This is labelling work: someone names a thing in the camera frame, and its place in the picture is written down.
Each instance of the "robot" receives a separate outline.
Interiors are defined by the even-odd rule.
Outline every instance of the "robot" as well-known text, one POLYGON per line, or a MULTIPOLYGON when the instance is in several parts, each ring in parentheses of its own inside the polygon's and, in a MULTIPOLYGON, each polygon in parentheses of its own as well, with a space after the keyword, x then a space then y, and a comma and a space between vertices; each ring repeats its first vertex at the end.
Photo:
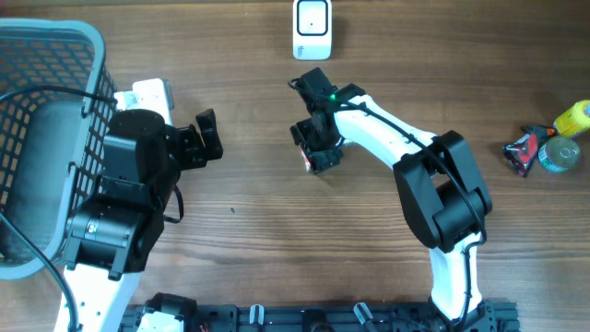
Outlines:
MULTIPOLYGON (((62 297, 56 332, 520 330, 514 303, 484 300, 478 290, 476 251, 486 241, 484 218, 491 212, 491 198, 466 141, 454 131, 436 136, 405 124, 356 85, 338 89, 320 68, 289 85, 311 116, 290 129, 309 172, 337 166, 351 142, 393 170, 407 225, 430 251, 431 297, 391 306, 238 308, 158 293, 145 305, 128 307, 164 222, 180 222, 164 216, 172 193, 182 218, 176 187, 181 172, 223 155, 212 110, 196 116, 200 135, 193 125, 174 128, 167 113, 171 102, 154 110, 149 98, 136 98, 165 87, 148 84, 117 97, 127 111, 110 121, 105 170, 94 194, 68 221, 65 279, 75 303, 62 297), (435 187, 431 177, 437 174, 449 181, 435 187), (69 327, 72 309, 78 319, 69 327)), ((156 93, 168 97, 169 91, 156 93)))

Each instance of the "white object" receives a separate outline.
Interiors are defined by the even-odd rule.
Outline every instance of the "white object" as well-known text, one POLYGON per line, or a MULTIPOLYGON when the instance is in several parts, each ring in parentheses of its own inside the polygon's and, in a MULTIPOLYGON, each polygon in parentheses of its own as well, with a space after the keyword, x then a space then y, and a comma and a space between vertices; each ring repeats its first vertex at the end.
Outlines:
MULTIPOLYGON (((461 316, 465 304, 466 293, 466 265, 462 252, 465 247, 479 241, 481 233, 468 235, 454 245, 453 251, 445 254, 439 248, 430 249, 432 276, 434 286, 432 287, 432 302, 439 308, 449 320, 461 316)), ((481 293, 478 288, 478 269, 476 266, 475 246, 469 250, 469 268, 471 269, 471 300, 469 310, 476 309, 481 302, 481 293)))
POLYGON ((332 1, 293 1, 293 56, 325 60, 332 52, 332 1))
MULTIPOLYGON (((386 112, 373 101, 370 95, 357 96, 350 100, 353 104, 366 102, 367 107, 399 125, 402 129, 419 140, 425 146, 432 144, 433 133, 419 130, 386 112)), ((363 111, 346 111, 335 114, 336 127, 342 137, 362 145, 373 155, 384 162, 387 167, 393 169, 394 164, 405 154, 414 154, 420 151, 420 147, 407 140, 390 125, 381 120, 368 116, 363 111)))
POLYGON ((184 332, 184 322, 171 314, 154 312, 141 317, 141 324, 137 331, 184 332))
MULTIPOLYGON (((77 306, 78 322, 84 332, 117 331, 131 296, 136 291, 141 272, 124 273, 119 281, 109 280, 109 271, 83 264, 74 271, 64 270, 77 306)), ((70 313, 65 307, 65 296, 57 315, 54 332, 65 332, 70 313)))
POLYGON ((117 109, 150 110, 164 117, 166 125, 172 125, 170 111, 174 109, 170 82, 160 78, 138 81, 133 84, 132 91, 115 92, 117 109))
MULTIPOLYGON (((366 103, 373 112, 381 115, 413 135, 425 146, 432 144, 433 133, 421 131, 404 123, 379 107, 370 95, 357 96, 350 100, 353 104, 366 103)), ((409 142, 390 125, 368 115, 363 111, 346 111, 335 114, 336 127, 345 141, 352 140, 370 151, 390 169, 405 154, 413 154, 420 148, 409 142)), ((481 233, 468 235, 454 246, 452 252, 445 254, 440 249, 430 249, 433 276, 432 301, 450 320, 461 316, 466 298, 466 265, 462 254, 465 247, 479 241, 481 233)), ((476 309, 481 302, 478 289, 476 251, 470 250, 471 295, 469 312, 476 309)))

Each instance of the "wood grain surface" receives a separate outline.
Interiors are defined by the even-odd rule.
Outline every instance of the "wood grain surface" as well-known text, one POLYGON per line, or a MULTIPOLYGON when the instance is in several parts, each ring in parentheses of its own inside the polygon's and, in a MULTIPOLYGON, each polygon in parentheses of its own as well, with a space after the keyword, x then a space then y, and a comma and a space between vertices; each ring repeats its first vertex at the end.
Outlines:
MULTIPOLYGON (((133 298, 199 303, 425 301, 428 251, 403 218, 393 174, 360 147, 305 172, 289 127, 308 117, 287 81, 320 66, 384 109, 469 142, 493 199, 478 250, 487 298, 518 303, 524 331, 590 329, 590 135, 568 173, 526 179, 502 144, 552 124, 590 94, 590 5, 558 1, 334 4, 324 62, 291 55, 291 3, 12 8, 5 17, 96 26, 120 89, 168 78, 176 125, 214 108, 222 160, 184 172, 186 217, 166 225, 133 298)), ((48 273, 0 283, 0 331, 49 331, 60 292, 48 273)))

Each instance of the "can lid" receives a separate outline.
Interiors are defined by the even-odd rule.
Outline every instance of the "can lid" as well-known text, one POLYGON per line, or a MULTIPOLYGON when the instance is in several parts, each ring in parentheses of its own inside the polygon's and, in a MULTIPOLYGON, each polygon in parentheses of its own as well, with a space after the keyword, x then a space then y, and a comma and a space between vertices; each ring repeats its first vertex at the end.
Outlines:
POLYGON ((552 163, 566 169, 574 168, 582 157, 580 147, 565 136, 557 136, 550 139, 547 142, 545 150, 552 163))

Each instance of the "black and red package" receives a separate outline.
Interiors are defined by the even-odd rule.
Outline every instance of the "black and red package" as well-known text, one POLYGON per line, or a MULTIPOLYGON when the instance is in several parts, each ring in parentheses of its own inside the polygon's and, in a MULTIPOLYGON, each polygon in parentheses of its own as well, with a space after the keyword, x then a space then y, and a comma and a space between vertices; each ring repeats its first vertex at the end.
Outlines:
POLYGON ((557 135, 557 129, 546 125, 524 125, 521 129, 525 135, 512 144, 506 144, 501 151, 518 175, 526 177, 537 158, 539 148, 557 135))

